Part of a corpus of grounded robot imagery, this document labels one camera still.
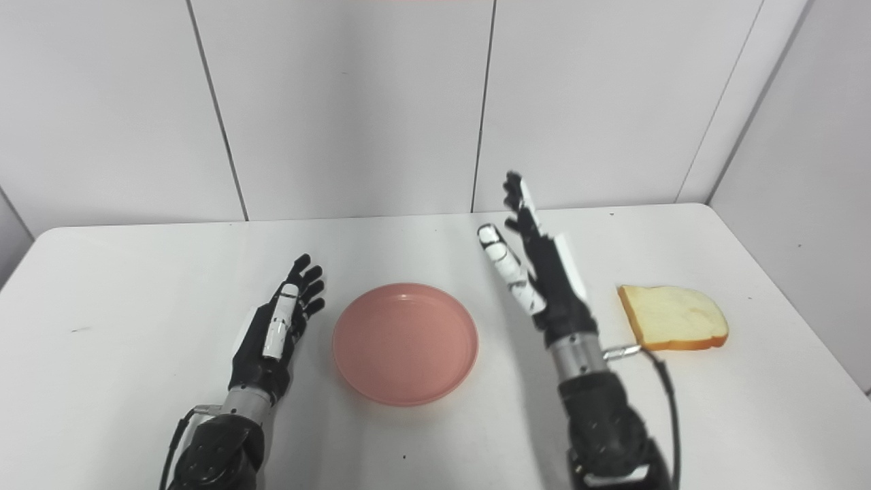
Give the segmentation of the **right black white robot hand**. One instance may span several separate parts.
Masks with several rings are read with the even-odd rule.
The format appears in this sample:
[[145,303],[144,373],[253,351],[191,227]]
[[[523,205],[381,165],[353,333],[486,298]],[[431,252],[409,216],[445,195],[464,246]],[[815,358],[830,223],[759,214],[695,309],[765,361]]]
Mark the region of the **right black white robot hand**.
[[565,236],[544,230],[531,191],[519,173],[508,171],[503,189],[504,204],[512,213],[504,227],[519,236],[527,262],[521,261],[493,223],[477,229],[483,252],[514,300],[544,334],[546,346],[572,335],[597,337],[598,325]]

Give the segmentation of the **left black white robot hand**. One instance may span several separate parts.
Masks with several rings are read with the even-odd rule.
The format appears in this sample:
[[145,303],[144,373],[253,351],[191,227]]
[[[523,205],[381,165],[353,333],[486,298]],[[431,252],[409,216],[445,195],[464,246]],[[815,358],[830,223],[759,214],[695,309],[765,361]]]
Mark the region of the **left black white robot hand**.
[[259,306],[231,360],[230,389],[255,389],[273,406],[291,385],[290,363],[309,320],[325,307],[323,268],[302,254],[267,303]]

